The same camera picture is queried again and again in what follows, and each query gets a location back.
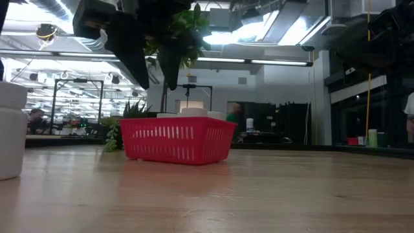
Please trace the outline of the large leafy plant black pot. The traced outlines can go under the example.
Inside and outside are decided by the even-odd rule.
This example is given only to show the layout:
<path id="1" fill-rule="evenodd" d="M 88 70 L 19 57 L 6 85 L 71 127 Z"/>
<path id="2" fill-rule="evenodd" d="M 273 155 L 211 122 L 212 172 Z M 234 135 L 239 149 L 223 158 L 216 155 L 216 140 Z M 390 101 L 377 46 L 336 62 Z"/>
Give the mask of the large leafy plant black pot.
<path id="1" fill-rule="evenodd" d="M 172 15 L 167 20 L 163 35 L 146 42 L 144 47 L 146 61 L 154 67 L 157 65 L 160 67 L 157 59 L 159 47 L 175 42 L 181 53 L 180 69 L 190 68 L 197 58 L 204 56 L 203 50 L 211 49 L 211 45 L 203 40 L 204 36 L 210 35 L 209 24 L 209 20 L 202 16 L 198 4 L 193 10 L 183 10 Z"/>

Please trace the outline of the person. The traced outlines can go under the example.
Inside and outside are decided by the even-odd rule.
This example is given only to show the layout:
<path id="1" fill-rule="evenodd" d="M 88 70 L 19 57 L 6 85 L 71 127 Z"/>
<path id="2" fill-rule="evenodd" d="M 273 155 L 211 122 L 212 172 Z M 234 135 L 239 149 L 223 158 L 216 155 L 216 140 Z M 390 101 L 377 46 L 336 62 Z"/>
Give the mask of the person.
<path id="1" fill-rule="evenodd" d="M 32 109 L 28 120 L 28 134 L 42 135 L 49 128 L 48 122 L 43 118 L 45 112 L 41 109 Z"/>
<path id="2" fill-rule="evenodd" d="M 232 110 L 227 114 L 226 121 L 232 122 L 236 124 L 234 129 L 234 134 L 232 138 L 232 142 L 237 142 L 239 137 L 239 122 L 240 122 L 240 112 L 241 112 L 241 105 L 239 103 L 234 103 L 232 105 Z"/>
<path id="3" fill-rule="evenodd" d="M 412 92 L 407 99 L 404 113 L 407 116 L 406 119 L 406 130 L 408 135 L 414 137 L 414 92 Z"/>

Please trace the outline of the black aluminium table frame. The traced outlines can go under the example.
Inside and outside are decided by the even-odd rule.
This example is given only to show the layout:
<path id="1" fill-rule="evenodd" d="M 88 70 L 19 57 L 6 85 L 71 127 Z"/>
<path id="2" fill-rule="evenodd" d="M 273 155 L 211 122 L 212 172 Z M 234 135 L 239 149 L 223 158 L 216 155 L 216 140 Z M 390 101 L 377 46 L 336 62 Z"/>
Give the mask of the black aluminium table frame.
<path id="1" fill-rule="evenodd" d="M 84 146 L 102 145 L 101 139 L 67 138 L 28 135 L 26 137 L 26 148 L 42 148 L 53 146 Z M 232 144 L 232 149 L 239 150 L 291 150 L 291 151 L 335 151 L 344 153 L 355 153 L 372 155 L 378 157 L 390 157 L 414 161 L 414 150 L 401 148 L 365 148 L 358 146 L 305 146 L 294 144 Z"/>

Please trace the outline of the small black frame stand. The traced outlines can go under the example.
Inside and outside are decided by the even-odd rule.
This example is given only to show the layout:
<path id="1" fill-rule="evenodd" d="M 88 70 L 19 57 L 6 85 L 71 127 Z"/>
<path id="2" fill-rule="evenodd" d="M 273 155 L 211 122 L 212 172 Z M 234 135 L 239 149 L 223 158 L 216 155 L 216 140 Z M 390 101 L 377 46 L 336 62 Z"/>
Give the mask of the small black frame stand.
<path id="1" fill-rule="evenodd" d="M 212 110 L 212 97 L 213 97 L 213 87 L 210 85 L 195 85 L 195 84 L 183 84 L 177 85 L 178 87 L 182 87 L 186 90 L 185 96 L 186 96 L 186 107 L 188 107 L 188 103 L 189 103 L 189 97 L 190 97 L 190 89 L 196 89 L 196 88 L 208 88 L 210 90 L 210 93 L 208 94 L 208 96 L 210 97 L 210 111 Z M 168 102 L 168 86 L 166 83 L 164 83 L 163 88 L 162 88 L 162 96 L 161 96 L 161 104 L 160 104 L 160 111 L 162 113 L 165 113 L 167 111 L 167 102 Z"/>

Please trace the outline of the small potted succulent plant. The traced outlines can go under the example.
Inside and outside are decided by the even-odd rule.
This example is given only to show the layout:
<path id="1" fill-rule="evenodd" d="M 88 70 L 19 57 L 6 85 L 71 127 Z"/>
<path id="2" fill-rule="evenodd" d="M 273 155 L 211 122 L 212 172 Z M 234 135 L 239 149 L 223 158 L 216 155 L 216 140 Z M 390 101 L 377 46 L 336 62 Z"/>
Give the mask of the small potted succulent plant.
<path id="1" fill-rule="evenodd" d="M 124 107 L 122 116 L 110 116 L 100 120 L 102 126 L 102 138 L 104 140 L 103 150 L 105 152 L 112 152 L 122 150 L 124 143 L 122 140 L 122 132 L 120 127 L 120 120 L 125 118 L 147 118 L 151 106 L 146 104 L 141 105 L 140 100 L 134 104 L 128 100 Z"/>

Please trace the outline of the tall black metal frame stand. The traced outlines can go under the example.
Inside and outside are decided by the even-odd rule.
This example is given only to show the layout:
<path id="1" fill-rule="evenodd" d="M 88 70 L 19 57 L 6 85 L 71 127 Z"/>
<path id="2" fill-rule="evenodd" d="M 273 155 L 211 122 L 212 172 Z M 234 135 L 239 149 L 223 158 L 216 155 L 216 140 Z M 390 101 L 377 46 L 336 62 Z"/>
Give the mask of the tall black metal frame stand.
<path id="1" fill-rule="evenodd" d="M 60 82 L 64 82 L 64 84 L 61 87 L 58 87 L 58 84 Z M 52 111 L 51 111 L 51 117 L 50 117 L 50 127 L 49 127 L 49 135 L 53 133 L 53 125 L 54 125 L 54 115 L 55 115 L 55 108 L 56 108 L 56 98 L 57 98 L 57 92 L 60 90 L 66 83 L 68 82 L 74 82 L 74 83 L 88 83 L 92 82 L 94 85 L 95 83 L 100 83 L 100 87 L 97 87 L 95 85 L 96 89 L 99 90 L 99 108 L 98 108 L 98 121 L 102 118 L 102 100 L 103 100 L 103 93 L 104 93 L 104 81 L 103 80 L 88 80 L 87 78 L 72 78 L 72 79 L 55 79 L 54 81 L 54 92 L 52 96 Z"/>

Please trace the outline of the red plastic slotted basket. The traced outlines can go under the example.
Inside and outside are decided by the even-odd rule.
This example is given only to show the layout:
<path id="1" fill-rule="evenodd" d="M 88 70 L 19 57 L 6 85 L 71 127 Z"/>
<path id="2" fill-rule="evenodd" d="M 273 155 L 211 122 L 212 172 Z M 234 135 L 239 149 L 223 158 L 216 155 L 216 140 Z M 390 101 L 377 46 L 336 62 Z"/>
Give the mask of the red plastic slotted basket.
<path id="1" fill-rule="evenodd" d="M 226 160 L 235 124 L 209 117 L 120 120 L 129 159 L 204 165 Z"/>

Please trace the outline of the black ceiling dome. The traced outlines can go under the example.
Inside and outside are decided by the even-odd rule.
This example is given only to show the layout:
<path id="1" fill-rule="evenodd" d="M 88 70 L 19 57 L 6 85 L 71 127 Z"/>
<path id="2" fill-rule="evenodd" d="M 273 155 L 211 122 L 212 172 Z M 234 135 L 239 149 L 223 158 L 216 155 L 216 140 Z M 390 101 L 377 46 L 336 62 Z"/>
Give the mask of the black ceiling dome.
<path id="1" fill-rule="evenodd" d="M 58 32 L 58 27 L 53 24 L 42 23 L 36 29 L 36 36 L 38 39 L 44 42 L 51 42 L 55 38 L 56 33 Z"/>

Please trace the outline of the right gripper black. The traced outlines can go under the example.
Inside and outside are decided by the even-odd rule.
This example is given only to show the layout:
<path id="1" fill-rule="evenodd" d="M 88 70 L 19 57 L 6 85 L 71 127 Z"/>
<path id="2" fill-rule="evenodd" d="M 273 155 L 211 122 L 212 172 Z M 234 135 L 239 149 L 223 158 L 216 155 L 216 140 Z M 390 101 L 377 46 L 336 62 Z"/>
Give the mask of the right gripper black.
<path id="1" fill-rule="evenodd" d="M 372 41 L 343 44 L 336 55 L 351 67 L 414 72 L 414 1 L 402 1 L 368 24 Z"/>

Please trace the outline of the ceiling light bar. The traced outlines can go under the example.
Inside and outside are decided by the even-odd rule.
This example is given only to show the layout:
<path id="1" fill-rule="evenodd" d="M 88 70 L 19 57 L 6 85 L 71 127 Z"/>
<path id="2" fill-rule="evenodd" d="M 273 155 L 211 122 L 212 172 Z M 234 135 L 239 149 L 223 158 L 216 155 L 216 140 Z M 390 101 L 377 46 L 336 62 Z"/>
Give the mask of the ceiling light bar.
<path id="1" fill-rule="evenodd" d="M 22 55 L 22 56 L 60 56 L 71 58 L 98 58 L 98 59 L 116 59 L 114 54 L 97 54 L 97 53 L 81 53 L 81 52 L 57 52 L 42 50 L 8 50 L 0 49 L 2 55 Z"/>
<path id="2" fill-rule="evenodd" d="M 242 63 L 252 65 L 279 65 L 279 66 L 293 66 L 293 67 L 312 67 L 311 61 L 288 61 L 288 60 L 251 60 L 251 59 L 237 59 L 237 58 L 197 58 L 200 62 L 215 62 L 215 63 Z"/>

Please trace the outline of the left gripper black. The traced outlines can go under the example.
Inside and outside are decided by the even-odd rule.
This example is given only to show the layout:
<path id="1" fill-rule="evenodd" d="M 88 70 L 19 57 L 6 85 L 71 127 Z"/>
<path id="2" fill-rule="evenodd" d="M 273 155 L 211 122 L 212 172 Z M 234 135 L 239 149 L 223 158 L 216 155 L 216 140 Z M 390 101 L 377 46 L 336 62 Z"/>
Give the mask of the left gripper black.
<path id="1" fill-rule="evenodd" d="M 111 51 L 145 90 L 149 89 L 144 45 L 163 35 L 167 20 L 189 10 L 194 0 L 81 0 L 72 20 L 74 34 L 86 39 L 107 35 L 105 48 Z M 164 81 L 173 91 L 177 88 L 181 53 L 177 43 L 163 44 L 158 49 L 158 63 Z"/>

